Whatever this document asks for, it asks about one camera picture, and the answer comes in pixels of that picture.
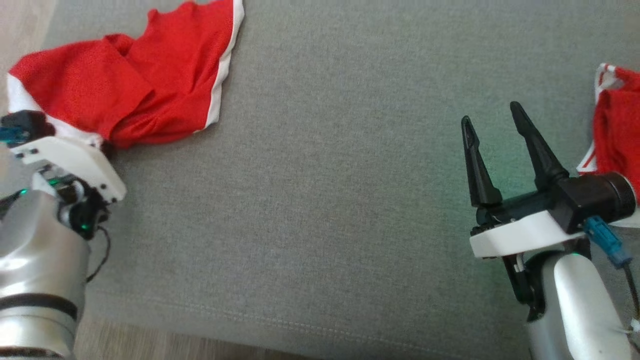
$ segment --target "white plastic mount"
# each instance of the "white plastic mount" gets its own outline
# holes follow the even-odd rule
[[[10,149],[24,164],[48,161],[95,188],[108,202],[121,201],[127,188],[107,157],[73,138],[47,136]]]
[[[477,258],[497,258],[542,249],[581,236],[584,236],[583,232],[566,234],[545,210],[471,236],[469,242]]]

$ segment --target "white trim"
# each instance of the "white trim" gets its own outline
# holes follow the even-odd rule
[[[594,152],[596,151],[596,144],[592,141],[591,146],[589,146],[589,150],[587,150],[587,154],[584,156],[582,161],[577,168],[578,174],[588,174],[590,172],[596,172],[598,170],[597,160]]]
[[[596,104],[598,104],[598,99],[600,98],[600,93],[602,90],[607,90],[615,86],[619,86],[621,84],[616,84],[620,79],[616,77],[616,67],[613,65],[609,65],[607,63],[601,63],[598,69],[596,70],[596,78],[595,78],[595,95],[596,95]]]
[[[15,113],[20,110],[34,110],[42,111],[42,108],[24,88],[24,85],[20,79],[11,74],[6,75],[6,89],[9,100],[9,112]],[[64,138],[75,138],[88,145],[94,145],[100,147],[104,141],[102,136],[97,133],[88,133],[82,131],[66,122],[56,119],[49,114],[45,113],[47,121],[53,125],[56,129],[56,136]]]
[[[213,83],[213,87],[211,88],[211,103],[209,105],[209,112],[207,114],[207,122],[205,123],[204,128],[209,125],[218,122],[220,119],[220,102],[222,100],[222,82],[227,78],[229,74],[229,64],[231,64],[231,50],[234,48],[236,44],[236,36],[238,34],[238,30],[240,29],[240,24],[244,19],[244,8],[242,5],[242,0],[233,0],[234,2],[234,25],[233,30],[231,32],[231,39],[229,39],[229,45],[225,52],[220,56],[220,61],[218,62],[218,74],[216,76],[216,80]]]

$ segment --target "red cloth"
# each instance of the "red cloth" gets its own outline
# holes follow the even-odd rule
[[[243,15],[241,0],[151,10],[138,39],[112,34],[30,54],[10,75],[47,115],[117,147],[172,142],[217,121],[215,88]]]
[[[640,194],[640,74],[615,68],[621,87],[600,93],[593,117],[598,173],[619,172]]]

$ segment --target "black wire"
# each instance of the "black wire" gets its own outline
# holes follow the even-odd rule
[[[631,298],[634,301],[634,311],[635,311],[635,315],[634,318],[636,320],[640,320],[640,300],[638,300],[638,291],[636,289],[636,282],[634,281],[634,274],[631,272],[631,268],[629,267],[629,263],[626,263],[622,266],[622,268],[625,270],[625,277],[627,278],[627,284],[629,285],[629,291],[631,291]],[[634,350],[638,353],[640,353],[640,347],[638,346],[638,344],[632,339],[632,334],[633,332],[633,328],[629,328],[629,333],[627,334],[627,338],[629,340],[629,343],[631,343],[631,346],[634,348]]]
[[[626,263],[622,267],[625,269],[625,276],[627,277],[627,284],[629,285],[629,291],[631,291],[631,298],[634,301],[634,317],[636,320],[640,320],[640,300],[638,299],[638,290],[636,289],[636,282],[634,281],[634,275],[631,273],[629,263]]]
[[[100,272],[100,269],[102,268],[104,263],[106,263],[107,260],[109,259],[109,253],[111,252],[111,237],[109,236],[109,233],[107,232],[107,229],[103,228],[102,226],[98,226],[97,229],[101,230],[104,233],[104,237],[107,238],[107,250],[105,250],[105,252],[104,252],[104,258],[102,258],[102,261],[100,262],[100,265],[98,265],[98,267],[95,269],[95,271],[86,278],[87,284],[89,282],[91,282],[91,280],[93,280],[93,278],[96,275],[98,275],[98,273]]]

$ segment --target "gray fabric surface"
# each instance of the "gray fabric surface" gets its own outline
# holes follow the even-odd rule
[[[61,1],[45,46],[176,3]],[[507,197],[534,188],[509,101],[573,168],[596,66],[640,69],[640,3],[401,3],[247,0],[221,122],[120,153],[88,311],[324,358],[527,358],[526,308],[468,244],[460,118]]]

